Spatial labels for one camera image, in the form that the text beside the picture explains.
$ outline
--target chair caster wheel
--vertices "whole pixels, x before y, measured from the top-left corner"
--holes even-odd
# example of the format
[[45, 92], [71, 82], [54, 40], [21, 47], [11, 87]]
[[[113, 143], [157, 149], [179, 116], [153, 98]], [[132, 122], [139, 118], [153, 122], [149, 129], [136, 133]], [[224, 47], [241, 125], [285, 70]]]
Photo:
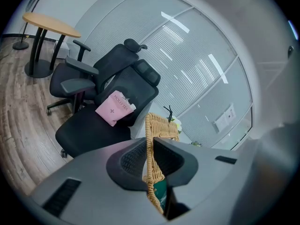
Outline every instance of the chair caster wheel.
[[60, 151], [60, 155], [62, 158], [66, 158], [68, 156], [68, 154], [63, 149]]

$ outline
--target white wall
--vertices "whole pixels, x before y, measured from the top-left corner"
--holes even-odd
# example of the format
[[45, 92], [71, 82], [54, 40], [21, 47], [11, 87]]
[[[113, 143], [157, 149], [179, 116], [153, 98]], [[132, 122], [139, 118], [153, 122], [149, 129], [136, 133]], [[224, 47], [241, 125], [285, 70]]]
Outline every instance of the white wall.
[[273, 0], [186, 0], [208, 16], [227, 36], [247, 73], [253, 97], [253, 130], [259, 137], [293, 116], [278, 115], [281, 94], [267, 88], [287, 65], [294, 36]]
[[[19, 33], [21, 27], [25, 24], [22, 15], [25, 12], [29, 0], [23, 0], [18, 9], [13, 14], [9, 24], [4, 30], [3, 34]], [[34, 12], [46, 14], [51, 17], [60, 19], [61, 21], [75, 26], [83, 14], [96, 2], [97, 0], [40, 0]], [[37, 27], [28, 24], [26, 34], [35, 35]], [[60, 35], [54, 32], [47, 32], [47, 38], [58, 40]]]

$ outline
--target table base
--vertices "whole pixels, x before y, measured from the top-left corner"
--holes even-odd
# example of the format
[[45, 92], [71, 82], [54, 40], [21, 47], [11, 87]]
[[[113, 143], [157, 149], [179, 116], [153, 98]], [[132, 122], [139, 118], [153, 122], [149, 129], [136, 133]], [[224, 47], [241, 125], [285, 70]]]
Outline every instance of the table base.
[[38, 61], [34, 62], [34, 67], [33, 67], [33, 74], [29, 74], [29, 63], [26, 63], [25, 65], [25, 73], [29, 77], [34, 77], [34, 78], [42, 78], [42, 77], [47, 77], [53, 73], [53, 70], [50, 70], [50, 62], [39, 59]]
[[29, 44], [26, 42], [16, 42], [13, 44], [13, 49], [15, 50], [23, 50], [29, 47]]

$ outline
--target round table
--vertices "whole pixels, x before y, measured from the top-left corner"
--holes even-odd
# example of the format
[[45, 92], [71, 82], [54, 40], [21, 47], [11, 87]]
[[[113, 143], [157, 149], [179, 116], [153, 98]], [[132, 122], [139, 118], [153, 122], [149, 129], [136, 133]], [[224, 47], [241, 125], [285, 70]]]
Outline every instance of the round table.
[[[42, 78], [52, 74], [54, 63], [65, 36], [80, 38], [81, 34], [66, 23], [39, 13], [25, 13], [23, 20], [38, 26], [36, 36], [31, 49], [30, 61], [25, 65], [25, 73], [30, 77]], [[51, 62], [39, 59], [41, 48], [47, 31], [61, 34], [55, 47]]]

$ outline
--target gray device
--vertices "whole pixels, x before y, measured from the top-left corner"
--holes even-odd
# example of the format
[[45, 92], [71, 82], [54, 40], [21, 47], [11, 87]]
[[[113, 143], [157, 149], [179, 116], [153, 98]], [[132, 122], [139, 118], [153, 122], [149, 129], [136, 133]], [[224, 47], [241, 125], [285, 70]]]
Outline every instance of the gray device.
[[[299, 128], [299, 124], [284, 125], [260, 140], [246, 141], [240, 154], [155, 138], [154, 150], [161, 152], [154, 154], [163, 154], [155, 159], [166, 175], [173, 205], [185, 207], [175, 219], [160, 214], [140, 184], [145, 138], [76, 157], [23, 202], [44, 224], [248, 224], [276, 203], [297, 170]], [[172, 154], [165, 161], [174, 166], [162, 164], [164, 150]], [[135, 156], [135, 165], [128, 154]], [[174, 162], [173, 155], [185, 158], [184, 162]], [[55, 208], [57, 194], [66, 186], [65, 204]], [[174, 209], [171, 203], [169, 210]]]

